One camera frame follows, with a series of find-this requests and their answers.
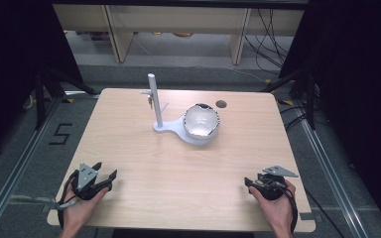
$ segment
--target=wire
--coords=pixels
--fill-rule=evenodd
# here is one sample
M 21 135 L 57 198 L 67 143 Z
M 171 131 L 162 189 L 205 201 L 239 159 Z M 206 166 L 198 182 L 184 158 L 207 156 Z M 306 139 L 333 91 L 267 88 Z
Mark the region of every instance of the wire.
M 249 39 L 247 39 L 246 36 L 245 36 L 245 40 L 247 41 L 247 43 L 249 44 L 249 46 L 252 48 L 252 50 L 253 50 L 253 51 L 255 52 L 255 54 L 256 54 L 256 55 L 255 55 L 255 60 L 256 60 L 256 64 L 258 65 L 258 67 L 259 67 L 261 70 L 263 70 L 263 71 L 270 72 L 270 73 L 274 73 L 274 74 L 278 74 L 278 73 L 276 73 L 276 72 L 274 72 L 274 71 L 270 71 L 270 70 L 267 70 L 267 69 L 263 68 L 263 67 L 259 64 L 259 62 L 258 62 L 258 56 L 263 57 L 265 60 L 271 62 L 272 64 L 274 64 L 275 66 L 277 66 L 277 67 L 279 67 L 279 68 L 281 68 L 281 65 L 278 64 L 278 63 L 277 63 L 276 61 L 274 61 L 273 59 L 271 59 L 270 57 L 268 57 L 268 56 L 266 56 L 265 54 L 263 54 L 262 52 L 260 52 L 260 51 L 259 51 L 260 46 L 259 46 L 258 48 L 255 48 L 255 47 L 252 45 L 252 43 L 249 41 Z
M 287 108 L 287 109 L 280 111 L 280 114 L 282 114 L 284 112 L 288 112 L 288 111 L 293 110 L 293 109 L 301 109 L 301 108 L 306 108 L 306 107 L 290 107 L 290 108 Z
M 327 218 L 327 220 L 329 220 L 330 224 L 333 226 L 333 228 L 335 228 L 336 232 L 338 232 L 339 236 L 340 237 L 344 237 L 344 235 L 342 234 L 342 232 L 338 229 L 338 227 L 336 226 L 336 224 L 333 222 L 332 219 L 330 219 L 330 217 L 327 215 L 327 213 L 323 210 L 323 208 L 319 205 L 318 201 L 312 196 L 312 194 L 305 188 L 305 192 L 306 194 L 312 199 L 312 201 L 317 205 L 317 207 L 320 209 L 320 211 L 323 213 L 323 215 Z
M 270 9 L 270 10 L 269 10 L 269 13 L 270 13 L 270 22 L 269 22 L 268 27 L 267 27 L 267 25 L 266 25 L 266 23 L 265 23 L 265 21 L 264 21 L 264 18 L 262 17 L 261 11 L 260 11 L 260 9 L 258 9 L 258 14 L 259 14 L 259 17 L 260 17 L 260 19 L 261 19 L 261 21 L 262 21 L 262 24 L 264 25 L 265 33 L 266 33 L 265 36 L 264 36 L 264 38 L 263 38 L 263 40 L 262 40 L 262 42 L 260 42 L 260 44 L 263 46 L 263 42 L 264 42 L 265 38 L 268 36 L 268 37 L 270 38 L 271 42 L 273 43 L 275 50 L 273 51 L 273 50 L 271 50 L 271 49 L 269 49 L 269 48 L 266 48 L 265 46 L 263 46 L 263 47 L 264 47 L 265 49 L 267 49 L 268 51 L 270 51 L 270 52 L 276 53 L 277 56 L 278 56 L 278 59 L 280 59 L 280 62 L 281 62 L 281 63 L 284 63 L 284 59 L 283 59 L 283 57 L 285 58 L 287 55 L 283 55 L 283 54 L 280 52 L 280 50 L 279 50 L 278 48 L 280 48 L 280 49 L 281 49 L 283 52 L 285 52 L 285 53 L 287 53 L 287 51 L 284 50 L 284 49 L 277 43 L 277 41 L 276 41 L 276 39 L 275 39 L 274 23 L 273 23 L 274 10 L 273 10 L 273 9 Z
M 291 122 L 285 124 L 286 132 L 288 132 L 292 127 L 297 125 L 299 122 L 301 122 L 303 119 L 307 118 L 307 113 L 302 114 L 301 116 L 297 117 L 296 119 L 292 120 Z
M 94 238 L 98 237 L 98 227 L 95 228 L 94 230 Z
M 32 108 L 33 107 L 33 96 L 32 95 L 29 95 L 29 102 L 27 103 L 25 103 L 24 105 L 23 105 L 23 109 L 24 110 L 27 110 L 27 109 L 30 109 L 30 108 Z
M 291 229 L 291 231 L 293 233 L 295 228 L 296 228 L 296 223 L 297 223 L 297 220 L 298 220 L 298 213 L 299 213 L 299 211 L 297 209 L 297 204 L 296 204 L 295 197 L 294 197 L 293 193 L 288 188 L 282 189 L 279 186 L 276 186 L 276 188 L 279 189 L 289 199 L 289 202 L 290 202 L 290 204 L 292 206 L 293 218 L 292 218 L 292 223 L 291 223 L 290 229 Z
M 49 203 L 55 203 L 55 200 L 49 197 L 30 197 L 27 195 L 12 195 L 10 197 L 10 202 L 49 204 Z
M 71 201 L 74 197 L 76 197 L 76 195 L 73 195 L 70 199 L 68 199 L 65 203 Z
M 64 205 L 64 198 L 66 197 L 67 188 L 70 185 L 70 182 L 73 178 L 75 178 L 78 175 L 79 171 L 75 170 L 67 179 L 67 181 L 64 183 L 63 186 L 63 192 L 61 196 L 61 200 L 58 201 L 58 206 Z M 60 223 L 60 226 L 62 229 L 64 229 L 64 211 L 62 209 L 58 209 L 58 221 Z
M 150 53 L 149 51 L 147 51 L 136 39 L 132 39 L 137 45 L 138 47 L 144 51 L 146 54 L 148 54 L 150 57 L 151 57 L 151 60 L 155 63 L 155 64 L 158 64 L 158 65 L 162 65 L 162 66 L 172 66 L 172 67 L 196 67 L 196 68 L 212 68 L 212 67 L 208 67 L 208 66 L 200 66 L 200 65 L 193 65 L 193 66 L 180 66 L 180 65 L 175 65 L 175 64 L 166 64 L 166 63 L 160 63 L 160 62 L 157 62 L 154 60 L 153 58 L 153 54 Z M 224 68 L 224 69 L 228 69 L 230 71 L 233 71 L 233 72 L 237 72 L 237 73 L 240 73 L 240 74 L 243 74 L 243 75 L 248 75 L 248 76 L 251 76 L 251 77 L 254 77 L 256 79 L 258 79 L 259 81 L 262 81 L 262 82 L 265 82 L 267 83 L 267 81 L 265 79 L 261 79 L 259 77 L 257 77 L 256 75 L 252 74 L 252 73 L 248 73 L 248 72 L 242 72 L 242 71 L 239 71 L 239 70 L 236 70 L 234 68 L 230 68 L 230 67 L 217 67 L 217 68 Z

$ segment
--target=table surface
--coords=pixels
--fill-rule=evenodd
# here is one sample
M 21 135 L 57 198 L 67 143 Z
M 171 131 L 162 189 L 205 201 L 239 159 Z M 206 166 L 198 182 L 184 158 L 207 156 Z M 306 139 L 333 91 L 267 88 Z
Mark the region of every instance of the table surface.
M 244 178 L 264 168 L 298 168 L 278 111 L 269 93 L 159 90 L 163 119 L 182 116 L 196 103 L 214 107 L 220 117 L 217 137 L 204 147 L 183 142 L 172 133 L 153 130 L 155 112 L 139 89 L 105 89 L 101 93 L 63 180 L 80 163 L 102 162 L 97 182 L 118 171 L 113 189 L 99 203 L 90 226 L 212 231 L 270 230 Z M 223 100 L 225 108 L 215 102 Z M 301 178 L 300 213 L 310 213 Z M 61 197 L 63 185 L 57 198 Z M 59 225 L 57 213 L 48 222 Z M 299 232 L 312 232 L 301 220 Z

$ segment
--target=floor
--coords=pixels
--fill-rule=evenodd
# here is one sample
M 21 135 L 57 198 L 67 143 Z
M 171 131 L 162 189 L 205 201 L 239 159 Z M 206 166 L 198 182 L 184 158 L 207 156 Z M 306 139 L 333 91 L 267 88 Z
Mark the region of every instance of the floor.
M 225 71 L 224 77 L 238 73 L 265 83 L 268 79 L 275 80 L 277 78 L 276 73 L 279 71 L 276 66 L 276 64 L 280 64 L 277 54 L 265 49 L 262 50 L 277 63 L 257 58 L 248 42 L 244 45 L 240 65 L 233 65 L 226 36 L 195 34 L 183 38 L 170 33 L 161 35 L 137 33 L 127 58 L 122 63 L 115 62 L 111 45 L 107 41 L 92 41 L 89 34 L 78 35 L 75 32 L 67 32 L 66 37 L 75 60 L 83 73 L 90 66 L 95 66 L 92 68 L 110 66 L 111 70 L 118 68 L 128 70 L 128 68 L 137 66 L 162 67 L 171 68 L 172 71 L 179 69 L 182 72 L 187 72 L 190 69 L 197 71 L 213 68 Z M 265 45 L 267 48 L 273 49 L 274 45 L 268 40 L 266 39 Z M 259 46 L 254 36 L 248 36 L 248 41 L 255 48 Z M 288 49 L 292 38 L 280 37 L 277 38 L 277 42 L 283 49 Z M 252 73 L 257 71 L 263 71 L 264 74 L 260 76 Z M 102 75 L 104 74 L 93 75 L 90 78 L 98 78 Z M 291 84 L 289 83 L 289 85 L 274 92 L 279 100 L 280 110 L 288 109 L 292 107 L 292 103 L 295 103 L 290 99 L 290 105 L 287 104 L 290 88 Z M 69 158 L 75 151 L 75 145 L 80 140 L 95 102 L 95 99 L 77 99 L 73 109 L 69 103 L 62 103 L 57 109 L 57 113 L 52 117 L 52 122 L 42 137 L 40 145 L 33 152 L 35 155 L 45 156 L 33 158 L 28 162 L 26 170 L 17 180 L 15 190 L 11 192 L 11 200 L 0 219 L 0 237 L 32 237 L 38 234 L 42 237 L 56 237 L 59 234 L 60 229 L 58 227 L 51 227 L 46 222 L 49 209 L 46 204 L 55 197 L 57 192 L 54 188 L 49 190 L 47 188 L 60 187 Z M 296 103 L 303 105 L 303 100 Z M 310 204 L 317 222 L 317 230 L 311 234 L 295 234 L 295 237 L 361 237 L 355 234 L 355 228 L 350 227 L 350 222 L 347 216 L 343 214 L 343 209 L 335 196 L 333 186 L 329 185 L 325 166 L 320 162 L 318 151 L 314 150 L 312 142 L 307 136 L 309 125 L 306 122 L 300 122 L 294 126 L 290 124 L 300 116 L 298 113 L 303 113 L 303 111 L 283 112 L 282 118 L 283 123 L 290 128 L 288 136 L 300 173 L 305 178 L 304 185 L 315 199 L 310 198 Z M 58 125 L 66 121 L 74 122 L 70 127 L 65 128 L 69 131 L 69 142 L 72 142 L 72 145 L 66 145 L 59 150 L 52 147 L 49 149 L 49 143 L 56 139 L 53 134 Z M 344 154 L 332 128 L 328 125 L 325 115 L 321 112 L 317 113 L 316 121 L 315 133 L 325 147 L 325 155 L 336 171 L 338 180 L 343 184 L 346 196 L 360 217 L 360 224 L 364 226 L 368 237 L 381 237 L 379 209 L 364 188 L 355 170 L 347 165 L 349 159 Z M 30 138 L 35 136 L 34 125 L 35 108 L 32 107 L 18 118 L 12 130 L 2 141 L 1 145 L 4 146 L 2 146 L 2 154 L 0 155 L 0 192 L 2 192 L 1 187 L 8 182 L 8 175 L 17 166 L 17 162 L 23 155 L 26 145 L 29 144 Z M 335 223 L 342 235 L 336 231 L 327 216 Z M 84 229 L 80 237 L 111 237 L 112 232 L 111 229 L 98 229 L 96 232 L 96 229 L 90 227 Z M 272 237 L 272 234 L 269 232 L 255 233 L 255 237 Z

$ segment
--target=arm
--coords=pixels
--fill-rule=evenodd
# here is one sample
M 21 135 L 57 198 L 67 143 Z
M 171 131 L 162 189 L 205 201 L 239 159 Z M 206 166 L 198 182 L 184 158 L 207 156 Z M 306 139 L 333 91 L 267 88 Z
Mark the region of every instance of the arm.
M 295 194 L 296 188 L 286 180 L 287 188 Z M 249 187 L 250 192 L 258 201 L 268 224 L 277 238 L 292 237 L 290 226 L 293 219 L 292 206 L 286 196 L 276 200 L 267 200 L 255 187 Z
M 76 237 L 80 229 L 88 222 L 89 218 L 91 218 L 94 208 L 107 193 L 107 191 L 108 187 L 101 190 L 91 200 L 81 200 L 77 197 L 74 197 L 73 199 L 78 199 L 76 204 L 68 207 L 63 211 L 63 230 L 60 234 L 60 238 Z M 75 196 L 75 194 L 72 191 L 72 185 L 70 183 L 66 191 L 66 199 L 69 199 L 73 196 Z

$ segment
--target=wrist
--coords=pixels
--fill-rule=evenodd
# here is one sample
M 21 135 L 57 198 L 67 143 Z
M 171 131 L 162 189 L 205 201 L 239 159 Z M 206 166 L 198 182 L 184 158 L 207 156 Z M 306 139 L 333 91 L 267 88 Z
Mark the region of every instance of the wrist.
M 292 232 L 287 227 L 272 227 L 276 238 L 292 238 Z
M 60 238 L 75 238 L 79 233 L 80 227 L 64 227 Z

